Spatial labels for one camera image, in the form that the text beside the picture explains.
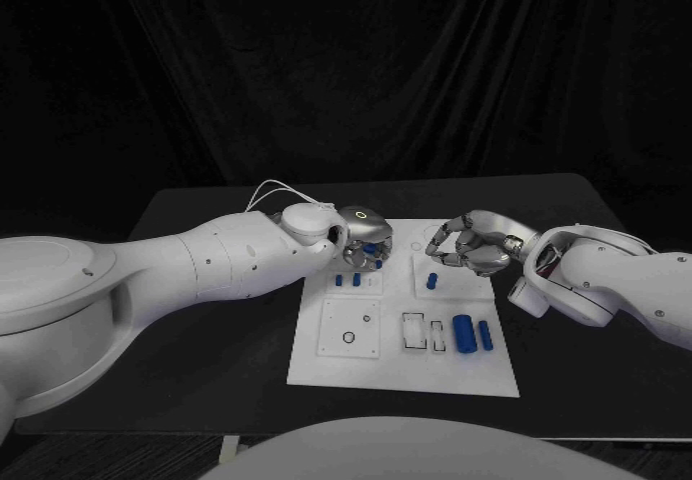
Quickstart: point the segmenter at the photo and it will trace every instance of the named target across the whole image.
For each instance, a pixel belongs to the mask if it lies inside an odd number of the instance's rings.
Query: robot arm
[[[138,242],[0,240],[0,442],[15,417],[63,403],[94,382],[165,314],[280,288],[355,241],[384,252],[390,227],[367,212],[367,238],[347,214],[309,202],[272,217],[226,215]]]
[[[438,252],[461,232],[455,252]],[[692,255],[658,254],[635,237],[575,225],[541,235],[495,213],[474,210],[439,228],[425,253],[442,265],[488,276],[523,263],[508,300],[534,317],[551,306],[579,323],[603,327],[626,311],[651,333],[692,350]]]

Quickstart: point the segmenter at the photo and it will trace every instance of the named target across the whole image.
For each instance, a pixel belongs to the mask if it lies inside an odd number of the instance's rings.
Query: black backdrop
[[[118,240],[159,188],[267,176],[575,172],[692,249],[686,3],[5,2],[0,234]]]

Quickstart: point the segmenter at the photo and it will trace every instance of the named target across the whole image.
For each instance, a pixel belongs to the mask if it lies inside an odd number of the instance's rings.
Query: blue object
[[[482,349],[491,350],[492,339],[489,338],[489,328],[487,327],[487,322],[484,320],[478,322],[478,333],[479,333],[479,341],[482,343]]]
[[[435,284],[436,284],[436,273],[430,273],[427,275],[427,283],[425,284],[425,286],[427,287],[427,290],[435,289]]]
[[[478,350],[475,344],[475,334],[472,333],[471,317],[468,315],[456,315],[451,324],[453,326],[453,338],[456,340],[456,350],[461,353],[472,353]]]

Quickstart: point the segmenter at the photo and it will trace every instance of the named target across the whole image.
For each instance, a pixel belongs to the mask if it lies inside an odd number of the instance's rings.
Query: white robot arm
[[[455,251],[438,247],[461,232]],[[479,276],[523,263],[508,300],[534,317],[551,306],[583,325],[603,327],[624,310],[665,342],[692,350],[692,255],[657,253],[625,233],[573,225],[541,235],[507,217],[474,210],[439,228],[425,253]]]
[[[337,212],[309,199],[272,217],[246,211],[138,242],[0,240],[0,442],[15,417],[63,403],[94,382],[165,314],[256,297],[338,254],[353,264],[358,248],[368,253],[357,266],[378,268],[390,236],[368,209]]]

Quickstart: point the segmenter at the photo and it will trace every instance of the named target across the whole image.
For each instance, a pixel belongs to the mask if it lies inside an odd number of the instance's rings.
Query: dark tabletop
[[[569,174],[296,187],[386,218],[452,218],[484,209],[537,230],[576,222],[622,228],[586,180]],[[129,239],[182,232],[241,211],[252,191],[158,192]],[[259,210],[273,213],[295,201],[276,193]],[[286,385],[301,280],[254,299],[194,305],[159,319],[93,386],[19,419],[17,430],[276,434],[394,415],[541,438],[692,438],[692,352],[658,341],[624,313],[602,329],[553,310],[533,318],[505,299],[518,275],[514,264],[491,279],[517,399]]]

